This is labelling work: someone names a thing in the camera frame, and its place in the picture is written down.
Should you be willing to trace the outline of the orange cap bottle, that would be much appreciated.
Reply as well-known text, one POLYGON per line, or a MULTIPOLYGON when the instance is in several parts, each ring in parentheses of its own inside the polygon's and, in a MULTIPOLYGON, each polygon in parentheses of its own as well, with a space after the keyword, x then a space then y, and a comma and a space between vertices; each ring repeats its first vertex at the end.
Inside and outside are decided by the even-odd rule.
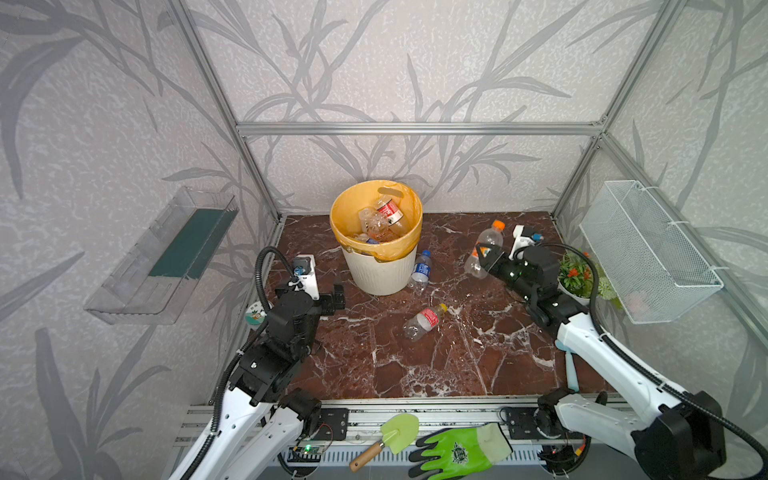
POLYGON ((464 271, 466 274, 477 279, 484 279, 487 277, 488 272, 482 268, 481 260, 487 254, 489 245, 503 245, 504 229, 505 223, 503 221, 494 220, 490 228, 487 228, 480 233, 473 246, 472 252, 465 261, 464 271))

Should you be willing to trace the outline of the orange label bottle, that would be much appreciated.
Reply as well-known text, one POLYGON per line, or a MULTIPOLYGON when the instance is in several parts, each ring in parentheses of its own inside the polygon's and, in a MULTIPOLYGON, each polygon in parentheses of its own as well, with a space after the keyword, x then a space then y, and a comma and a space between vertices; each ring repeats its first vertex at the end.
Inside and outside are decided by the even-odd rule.
POLYGON ((382 243, 389 240, 389 224, 386 218, 377 210, 366 207, 358 212, 362 233, 370 239, 382 243))

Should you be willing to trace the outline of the red label clear bottle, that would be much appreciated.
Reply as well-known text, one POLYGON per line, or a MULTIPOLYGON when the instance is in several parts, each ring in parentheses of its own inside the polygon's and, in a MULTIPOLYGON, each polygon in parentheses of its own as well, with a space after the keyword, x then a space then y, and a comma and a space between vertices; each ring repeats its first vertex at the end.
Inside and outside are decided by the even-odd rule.
POLYGON ((403 237, 410 232, 411 225, 394 197, 382 195, 377 200, 376 210, 384 216, 389 229, 398 237, 403 237))

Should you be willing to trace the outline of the blue cap water bottle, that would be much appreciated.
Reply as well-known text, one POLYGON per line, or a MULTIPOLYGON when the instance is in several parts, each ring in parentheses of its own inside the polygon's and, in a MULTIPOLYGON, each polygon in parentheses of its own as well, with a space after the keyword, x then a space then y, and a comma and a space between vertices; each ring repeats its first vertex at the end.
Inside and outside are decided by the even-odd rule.
POLYGON ((418 293, 422 293, 429 285, 431 269, 431 252, 424 250, 416 258, 413 272, 409 278, 409 287, 418 293))

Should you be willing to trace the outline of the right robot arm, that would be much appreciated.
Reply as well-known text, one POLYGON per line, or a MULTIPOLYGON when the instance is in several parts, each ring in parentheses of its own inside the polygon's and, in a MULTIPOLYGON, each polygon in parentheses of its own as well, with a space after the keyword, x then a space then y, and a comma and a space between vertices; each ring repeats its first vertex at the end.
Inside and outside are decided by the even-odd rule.
POLYGON ((559 260, 543 246, 510 254, 498 245, 476 247, 483 270, 524 301, 536 325, 572 350, 631 407, 623 413, 576 393, 554 400, 560 424, 634 459, 651 479, 703 479, 726 462, 724 428, 703 408, 719 404, 667 381, 608 332, 589 307, 559 287, 559 260))

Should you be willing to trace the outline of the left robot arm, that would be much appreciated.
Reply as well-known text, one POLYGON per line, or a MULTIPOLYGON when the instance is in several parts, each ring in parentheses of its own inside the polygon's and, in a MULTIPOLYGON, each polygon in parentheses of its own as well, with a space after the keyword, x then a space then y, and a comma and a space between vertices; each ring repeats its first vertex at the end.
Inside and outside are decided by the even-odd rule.
POLYGON ((211 420, 171 478, 256 479, 289 446, 315 433, 320 401, 286 388, 312 353, 320 319, 344 307, 341 284, 317 297, 296 285, 280 289, 255 338, 225 368, 211 420))

